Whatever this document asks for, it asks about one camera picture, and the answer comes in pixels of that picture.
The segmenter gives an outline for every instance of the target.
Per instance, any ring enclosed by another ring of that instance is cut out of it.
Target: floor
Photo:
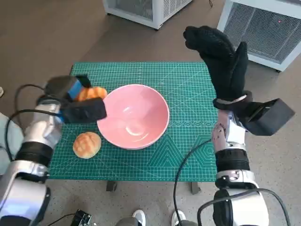
[[[106,16],[100,0],[10,0],[0,1],[0,110],[13,112],[15,89],[24,83],[44,84],[55,75],[68,74],[77,61],[199,61],[196,52],[184,45],[182,32],[188,25],[216,27],[223,1],[194,0],[170,19],[160,31]],[[288,208],[292,225],[301,223],[301,56],[287,70],[249,64],[246,88],[256,101],[280,97],[295,111],[295,117],[272,137],[247,135],[251,169],[261,187],[279,194]],[[22,108],[33,107],[38,91],[28,88]],[[23,117],[29,122],[30,116]],[[64,214],[80,208],[93,216],[98,226],[113,226],[122,217],[141,208],[147,225],[168,226],[174,211],[172,183],[120,182],[115,193],[105,192],[103,181],[49,180],[52,200],[44,221],[47,225]],[[213,198],[214,183],[200,184],[202,192],[189,193],[180,183],[178,206],[189,220],[196,221],[198,207]],[[270,225],[284,225],[280,206],[269,196]],[[57,223],[69,225],[70,218]],[[204,225],[213,225],[212,209],[203,213]]]

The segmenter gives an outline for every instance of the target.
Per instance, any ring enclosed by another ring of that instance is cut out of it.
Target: table
[[[109,181],[174,181],[189,150],[210,139],[217,120],[215,91],[205,63],[134,62],[76,63],[71,75],[87,74],[93,86],[108,92],[127,84],[144,84],[160,92],[168,103],[170,122],[164,135],[143,150],[115,147],[102,137],[101,150],[91,159],[78,158],[72,144],[82,132],[100,135],[96,123],[63,126],[63,135],[50,164],[50,178]],[[188,159],[179,181],[215,181],[211,143]]]

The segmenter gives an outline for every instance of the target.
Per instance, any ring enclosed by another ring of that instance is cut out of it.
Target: pink bowl
[[[148,86],[122,86],[103,101],[107,117],[97,121],[97,125],[103,137],[118,147],[132,150],[148,147],[168,126],[168,105],[161,94]]]

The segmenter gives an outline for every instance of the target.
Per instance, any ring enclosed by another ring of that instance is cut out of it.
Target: black cable
[[[206,207],[208,207],[208,206],[210,206],[212,204],[218,203],[218,202],[224,202],[224,201],[229,200],[229,199],[239,198],[239,197],[248,195],[250,193],[255,193],[255,192],[267,192],[267,193],[272,194],[277,199],[277,201],[280,203],[280,205],[281,205],[281,208],[283,210],[287,226],[291,226],[290,218],[288,216],[288,212],[286,210],[285,204],[283,203],[282,199],[275,192],[273,192],[273,191],[271,191],[269,189],[266,189],[266,188],[254,188],[254,189],[250,189],[250,190],[248,190],[246,192],[242,192],[242,193],[238,193],[238,194],[235,194],[235,195],[230,195],[230,196],[227,196],[227,197],[222,197],[220,199],[215,199],[215,200],[206,202],[204,205],[202,205],[198,209],[198,226],[202,226],[201,212]]]
[[[26,87],[36,87],[36,88],[39,88],[41,90],[44,90],[41,86],[38,86],[38,85],[35,85],[35,84],[24,84],[22,86],[20,86],[17,90],[16,90],[16,93],[15,93],[15,98],[14,98],[14,107],[15,107],[15,112],[18,112],[19,109],[18,109],[18,97],[20,95],[20,92],[26,88]],[[24,132],[23,132],[23,127],[22,127],[22,123],[21,123],[21,119],[19,116],[17,116],[17,122],[22,130],[22,133],[24,135]]]
[[[76,213],[66,214],[66,215],[62,216],[61,218],[55,220],[54,222],[50,223],[50,224],[47,225],[47,226],[51,226],[51,225],[55,224],[56,222],[60,221],[61,219],[65,218],[65,217],[68,217],[68,216],[71,216],[71,215],[75,215],[75,214],[76,214]]]
[[[12,121],[13,118],[15,118],[16,116],[18,116],[19,114],[21,113],[25,113],[25,112],[36,112],[36,113],[42,113],[42,114],[48,114],[48,115],[52,115],[52,116],[61,116],[60,114],[57,114],[57,113],[53,113],[53,112],[48,112],[48,111],[43,111],[43,110],[37,110],[37,109],[23,109],[23,110],[20,110],[20,111],[17,111],[15,113],[13,113],[7,123],[6,123],[6,126],[5,126],[5,133],[4,133],[4,140],[5,140],[5,146],[6,146],[6,152],[8,154],[8,157],[9,157],[9,160],[10,161],[13,161],[13,156],[11,155],[11,152],[10,152],[10,148],[8,146],[8,127],[9,127],[9,123]]]
[[[179,211],[178,211],[178,207],[177,207],[177,203],[176,203],[176,199],[175,199],[175,194],[176,194],[176,190],[177,190],[177,184],[178,184],[178,180],[179,180],[179,177],[180,177],[180,173],[182,171],[182,168],[183,166],[185,165],[187,159],[196,151],[198,150],[201,146],[209,143],[211,141],[210,140],[207,140],[203,143],[201,143],[200,145],[197,145],[196,147],[192,148],[188,154],[186,155],[186,157],[183,159],[183,162],[181,163],[179,169],[178,169],[178,172],[177,172],[177,175],[175,177],[175,181],[174,181],[174,210],[175,210],[175,213],[177,214],[177,217],[178,217],[178,220],[179,220],[179,226],[182,226],[182,223],[181,223],[181,218],[180,218],[180,215],[179,215]]]

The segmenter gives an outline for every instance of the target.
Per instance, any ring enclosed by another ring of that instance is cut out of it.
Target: metal grille
[[[107,0],[108,7],[153,20],[152,0]]]
[[[190,0],[164,0],[163,17],[166,18],[175,14],[177,11],[183,8]]]
[[[281,64],[301,41],[301,20],[233,3],[224,33],[235,47],[245,41],[250,54]]]

